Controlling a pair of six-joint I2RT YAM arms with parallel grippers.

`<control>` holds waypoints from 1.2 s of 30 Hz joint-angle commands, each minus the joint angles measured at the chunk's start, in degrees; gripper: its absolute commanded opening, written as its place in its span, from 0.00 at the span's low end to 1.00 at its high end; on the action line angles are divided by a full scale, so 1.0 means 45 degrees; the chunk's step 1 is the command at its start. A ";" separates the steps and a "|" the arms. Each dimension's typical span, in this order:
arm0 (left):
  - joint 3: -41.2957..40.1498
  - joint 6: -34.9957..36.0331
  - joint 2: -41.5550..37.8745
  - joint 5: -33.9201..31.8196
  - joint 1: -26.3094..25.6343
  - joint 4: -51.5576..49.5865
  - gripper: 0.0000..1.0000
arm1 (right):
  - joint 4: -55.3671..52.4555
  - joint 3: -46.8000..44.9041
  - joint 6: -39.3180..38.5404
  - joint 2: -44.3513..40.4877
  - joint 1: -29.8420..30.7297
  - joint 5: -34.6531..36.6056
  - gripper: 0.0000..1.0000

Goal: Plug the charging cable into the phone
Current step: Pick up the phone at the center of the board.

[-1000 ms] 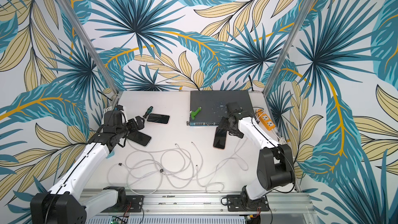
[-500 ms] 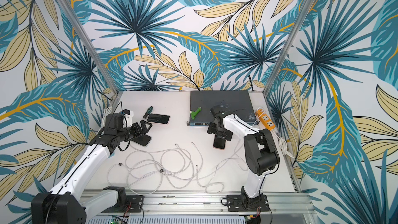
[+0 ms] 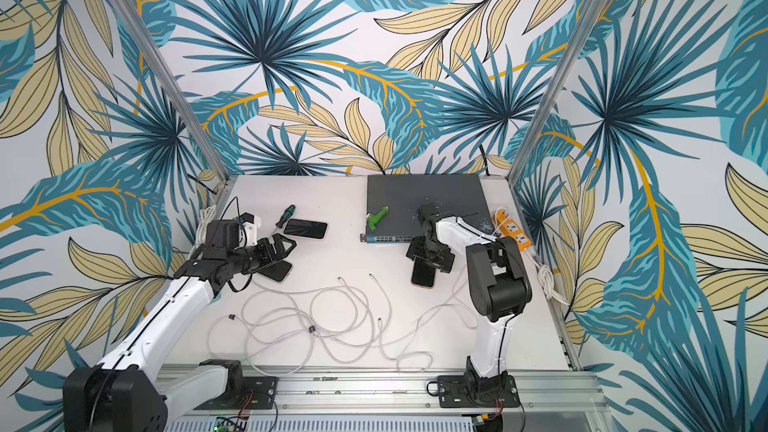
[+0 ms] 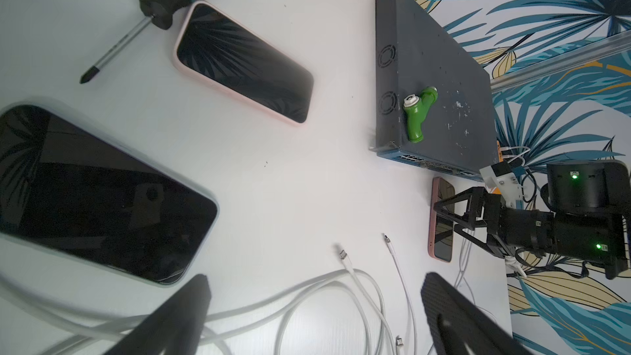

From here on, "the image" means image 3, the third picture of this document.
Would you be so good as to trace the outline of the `phone with white case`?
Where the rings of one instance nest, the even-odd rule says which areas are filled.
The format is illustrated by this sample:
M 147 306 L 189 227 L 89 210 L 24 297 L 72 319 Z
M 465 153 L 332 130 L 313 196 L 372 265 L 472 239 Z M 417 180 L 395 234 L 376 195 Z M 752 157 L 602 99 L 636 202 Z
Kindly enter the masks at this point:
M 283 228 L 286 236 L 295 236 L 313 240 L 322 240 L 327 232 L 328 224 L 304 219 L 289 219 Z

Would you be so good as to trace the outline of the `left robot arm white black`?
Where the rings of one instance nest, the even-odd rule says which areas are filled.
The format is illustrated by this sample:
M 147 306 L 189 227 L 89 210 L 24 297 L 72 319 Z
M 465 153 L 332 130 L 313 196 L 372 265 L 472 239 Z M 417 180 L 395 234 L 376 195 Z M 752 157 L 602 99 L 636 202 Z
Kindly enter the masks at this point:
M 77 367 L 62 386 L 67 431 L 162 431 L 209 402 L 237 407 L 250 393 L 235 360 L 208 359 L 167 385 L 156 379 L 195 318 L 237 275 L 267 275 L 285 264 L 295 240 L 257 236 L 244 214 L 214 220 L 202 244 L 174 273 L 169 288 L 135 329 L 97 365 Z

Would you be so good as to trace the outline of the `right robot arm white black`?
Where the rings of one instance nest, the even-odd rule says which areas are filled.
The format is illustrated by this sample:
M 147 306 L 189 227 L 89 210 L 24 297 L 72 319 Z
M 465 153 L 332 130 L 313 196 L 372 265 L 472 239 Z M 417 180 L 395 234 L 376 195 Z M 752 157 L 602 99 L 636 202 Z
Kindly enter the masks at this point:
M 441 406 L 518 406 L 506 359 L 511 328 L 531 301 L 532 289 L 516 242 L 486 234 L 433 205 L 419 207 L 416 217 L 422 232 L 411 240 L 406 253 L 413 261 L 411 282 L 433 286 L 436 272 L 451 271 L 460 255 L 465 259 L 469 295 L 480 316 L 463 374 L 437 378 Z

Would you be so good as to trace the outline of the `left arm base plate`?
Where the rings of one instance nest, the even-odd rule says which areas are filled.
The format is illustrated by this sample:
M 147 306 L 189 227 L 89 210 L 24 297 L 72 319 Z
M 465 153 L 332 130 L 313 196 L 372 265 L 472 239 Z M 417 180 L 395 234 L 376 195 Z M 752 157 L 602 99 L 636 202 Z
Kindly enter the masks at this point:
M 245 376 L 228 385 L 221 396 L 204 402 L 196 410 L 270 410 L 274 406 L 278 382 L 274 376 Z

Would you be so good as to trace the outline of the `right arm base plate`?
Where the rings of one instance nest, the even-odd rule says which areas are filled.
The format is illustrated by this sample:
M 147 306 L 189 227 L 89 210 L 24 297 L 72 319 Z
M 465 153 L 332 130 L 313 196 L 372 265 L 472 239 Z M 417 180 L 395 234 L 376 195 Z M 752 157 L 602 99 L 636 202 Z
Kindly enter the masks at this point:
M 441 375 L 426 384 L 426 392 L 444 409 L 503 409 L 521 405 L 515 379 L 504 371 L 491 378 L 469 373 Z

